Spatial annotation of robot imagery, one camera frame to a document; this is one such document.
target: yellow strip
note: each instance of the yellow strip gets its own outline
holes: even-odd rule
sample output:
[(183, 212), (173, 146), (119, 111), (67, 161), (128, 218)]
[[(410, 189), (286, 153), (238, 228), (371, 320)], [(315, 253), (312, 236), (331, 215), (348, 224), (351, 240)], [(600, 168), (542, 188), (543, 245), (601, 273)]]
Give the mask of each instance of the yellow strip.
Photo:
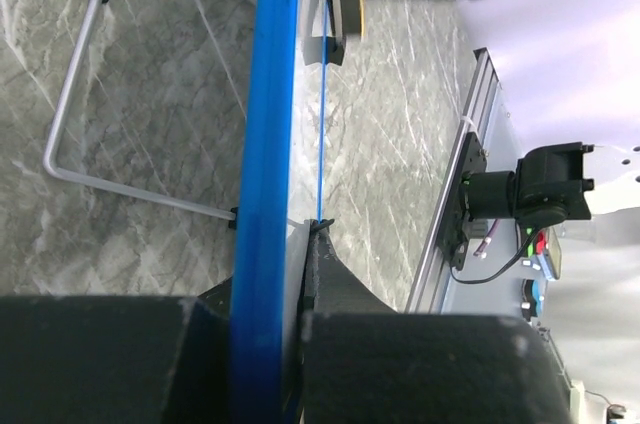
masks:
[(360, 37), (364, 37), (364, 0), (360, 0)]

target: marble floor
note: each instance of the marble floor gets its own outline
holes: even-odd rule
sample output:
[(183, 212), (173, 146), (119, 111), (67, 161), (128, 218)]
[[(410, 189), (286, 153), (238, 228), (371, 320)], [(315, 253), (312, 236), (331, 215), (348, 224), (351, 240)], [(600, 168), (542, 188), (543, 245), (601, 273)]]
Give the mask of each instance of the marble floor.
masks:
[[(224, 221), (51, 179), (44, 144), (86, 0), (0, 0), (0, 294), (193, 294), (232, 272)], [(454, 5), (367, 0), (328, 72), (324, 214), (340, 257), (404, 306), (475, 60)], [(59, 163), (237, 205), (254, 7), (111, 0)]]

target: white wall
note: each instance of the white wall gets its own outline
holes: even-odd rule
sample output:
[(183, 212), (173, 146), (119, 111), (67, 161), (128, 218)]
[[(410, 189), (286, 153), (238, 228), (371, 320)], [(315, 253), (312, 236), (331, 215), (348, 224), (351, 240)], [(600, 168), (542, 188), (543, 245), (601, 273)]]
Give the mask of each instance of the white wall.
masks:
[[(463, 0), (460, 9), (473, 44), (489, 48), (525, 150), (640, 146), (640, 0)], [(574, 378), (640, 409), (640, 209), (596, 223), (595, 242), (563, 242), (564, 276), (545, 318)]]

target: blue thin line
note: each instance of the blue thin line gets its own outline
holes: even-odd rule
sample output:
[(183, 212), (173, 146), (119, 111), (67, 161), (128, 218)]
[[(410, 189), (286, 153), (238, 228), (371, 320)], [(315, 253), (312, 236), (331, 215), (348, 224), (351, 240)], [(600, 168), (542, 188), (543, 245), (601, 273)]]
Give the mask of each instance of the blue thin line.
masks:
[(322, 23), (322, 81), (320, 83), (320, 142), (318, 144), (318, 222), (322, 221), (322, 182), (324, 175), (324, 115), (327, 94), (327, 22), (329, 6), (325, 3)]

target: blue edge strip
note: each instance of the blue edge strip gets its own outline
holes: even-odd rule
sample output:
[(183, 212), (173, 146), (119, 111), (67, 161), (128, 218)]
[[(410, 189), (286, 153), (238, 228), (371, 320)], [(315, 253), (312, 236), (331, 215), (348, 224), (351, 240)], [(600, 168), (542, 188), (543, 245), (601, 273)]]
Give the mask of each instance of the blue edge strip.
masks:
[[(297, 6), (298, 0), (258, 0), (256, 10), (231, 298), (234, 423), (283, 420), (282, 321)], [(321, 115), (325, 77), (323, 63)]]

